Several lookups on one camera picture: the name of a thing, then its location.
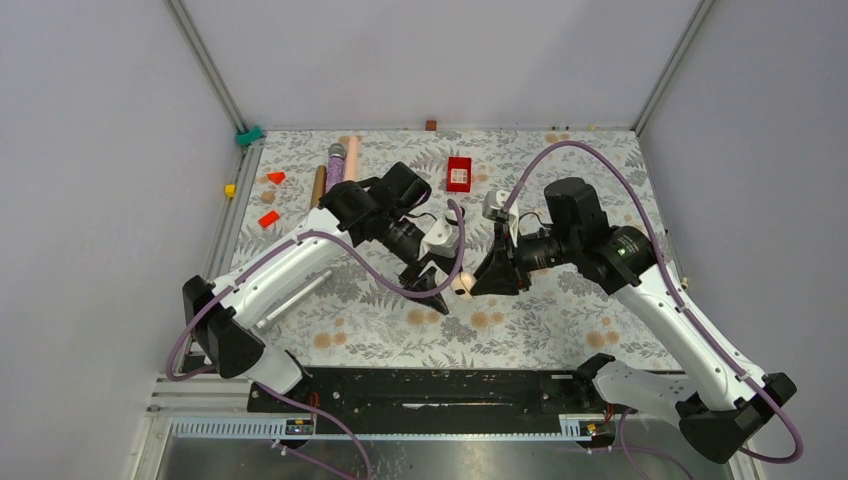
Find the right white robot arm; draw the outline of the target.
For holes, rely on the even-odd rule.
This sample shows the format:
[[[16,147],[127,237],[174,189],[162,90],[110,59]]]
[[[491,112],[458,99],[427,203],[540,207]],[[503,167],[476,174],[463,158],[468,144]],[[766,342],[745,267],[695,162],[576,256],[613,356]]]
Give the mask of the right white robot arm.
[[[492,246],[475,272],[474,296],[527,291],[537,270],[569,264],[634,313],[684,371],[674,380],[597,354],[576,369],[575,402],[597,412],[617,404],[676,426],[703,457],[728,462],[795,393],[783,373],[767,373],[705,317],[656,257],[637,228],[613,226],[595,189],[570,177],[544,190],[550,222],[518,230],[519,213],[505,191],[484,199],[494,224]]]

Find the beige earbud charging case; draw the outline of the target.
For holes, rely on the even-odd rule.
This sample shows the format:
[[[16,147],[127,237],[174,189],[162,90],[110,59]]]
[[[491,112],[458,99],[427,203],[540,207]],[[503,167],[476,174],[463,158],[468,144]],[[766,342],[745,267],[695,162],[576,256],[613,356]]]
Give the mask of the beige earbud charging case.
[[[451,283],[452,292],[459,298],[463,300],[470,300],[473,298],[471,294],[471,289],[476,283],[476,278],[472,273],[463,271],[460,272]]]

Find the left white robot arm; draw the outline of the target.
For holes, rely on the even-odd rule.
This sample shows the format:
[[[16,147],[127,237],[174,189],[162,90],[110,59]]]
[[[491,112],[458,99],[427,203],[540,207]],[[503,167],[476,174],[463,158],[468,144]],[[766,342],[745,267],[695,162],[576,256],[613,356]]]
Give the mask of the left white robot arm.
[[[203,372],[263,383],[282,408],[301,409],[311,388],[302,368],[291,354],[267,346],[262,334],[271,313],[305,293],[335,258],[348,254],[386,288],[448,314],[441,293],[462,269],[464,211],[449,201],[448,212],[423,231],[411,213],[431,192],[401,162],[382,177],[334,185],[258,256],[213,280],[195,275],[184,283],[186,328],[177,343],[192,338],[201,347],[210,361]]]

